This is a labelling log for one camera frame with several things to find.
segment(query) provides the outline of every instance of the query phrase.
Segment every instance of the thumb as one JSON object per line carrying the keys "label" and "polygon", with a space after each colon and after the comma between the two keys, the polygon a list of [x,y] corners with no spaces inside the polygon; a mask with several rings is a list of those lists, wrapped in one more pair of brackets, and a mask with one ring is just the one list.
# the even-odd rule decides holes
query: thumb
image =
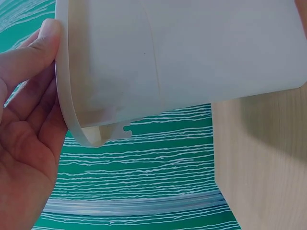
{"label": "thumb", "polygon": [[0,83],[5,84],[7,93],[11,93],[19,83],[37,75],[53,62],[59,48],[60,31],[58,21],[46,19],[33,43],[0,54]]}

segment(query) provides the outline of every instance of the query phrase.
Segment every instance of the green and white striped fabric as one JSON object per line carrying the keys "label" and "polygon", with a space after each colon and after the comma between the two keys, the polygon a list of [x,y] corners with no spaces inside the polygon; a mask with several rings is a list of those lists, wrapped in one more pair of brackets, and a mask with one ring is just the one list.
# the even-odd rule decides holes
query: green and white striped fabric
{"label": "green and white striped fabric", "polygon": [[[45,18],[54,0],[0,0],[0,52],[16,48]],[[81,147],[68,134],[52,199],[159,198],[218,189],[214,182],[209,104],[134,122],[133,136],[99,149]],[[125,216],[42,213],[34,230],[239,230],[227,205],[184,212]]]}

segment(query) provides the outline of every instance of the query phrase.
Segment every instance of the clear plastic tube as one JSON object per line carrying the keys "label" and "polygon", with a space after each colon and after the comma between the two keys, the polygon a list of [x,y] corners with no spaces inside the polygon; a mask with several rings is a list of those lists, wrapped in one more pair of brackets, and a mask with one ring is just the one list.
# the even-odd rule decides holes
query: clear plastic tube
{"label": "clear plastic tube", "polygon": [[188,211],[226,204],[219,190],[166,198],[126,200],[49,199],[44,212],[89,216],[134,216]]}

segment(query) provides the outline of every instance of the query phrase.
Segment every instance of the finger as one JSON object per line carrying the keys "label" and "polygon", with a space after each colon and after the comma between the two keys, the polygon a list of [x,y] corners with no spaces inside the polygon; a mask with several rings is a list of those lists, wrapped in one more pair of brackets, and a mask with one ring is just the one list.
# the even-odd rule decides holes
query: finger
{"label": "finger", "polygon": [[3,112],[10,110],[15,114],[12,119],[17,117],[18,120],[24,121],[37,106],[54,76],[54,64],[51,64],[43,72],[26,81],[12,97]]}
{"label": "finger", "polygon": [[60,40],[60,23],[47,19],[43,22],[38,39],[27,47],[0,54],[0,84],[6,93],[21,82],[32,78],[47,68],[55,59]]}
{"label": "finger", "polygon": [[39,131],[38,139],[53,152],[57,164],[66,133],[67,127],[59,106],[59,100],[56,99],[50,114]]}
{"label": "finger", "polygon": [[34,42],[38,37],[39,30],[40,29],[36,30],[33,34],[31,34],[31,36],[28,37],[28,39],[25,40],[18,48],[26,47],[30,45],[32,42]]}
{"label": "finger", "polygon": [[301,18],[305,36],[307,38],[307,1],[306,0],[295,0],[296,7]]}
{"label": "finger", "polygon": [[36,134],[39,133],[42,124],[48,117],[57,96],[57,85],[55,78],[51,81],[37,107],[27,118],[28,123]]}

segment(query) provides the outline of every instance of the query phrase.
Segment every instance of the light wood panel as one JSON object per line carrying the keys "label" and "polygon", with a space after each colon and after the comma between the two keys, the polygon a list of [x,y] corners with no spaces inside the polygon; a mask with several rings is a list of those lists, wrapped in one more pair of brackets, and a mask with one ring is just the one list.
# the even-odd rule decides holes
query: light wood panel
{"label": "light wood panel", "polygon": [[212,108],[215,179],[242,230],[306,230],[307,84]]}

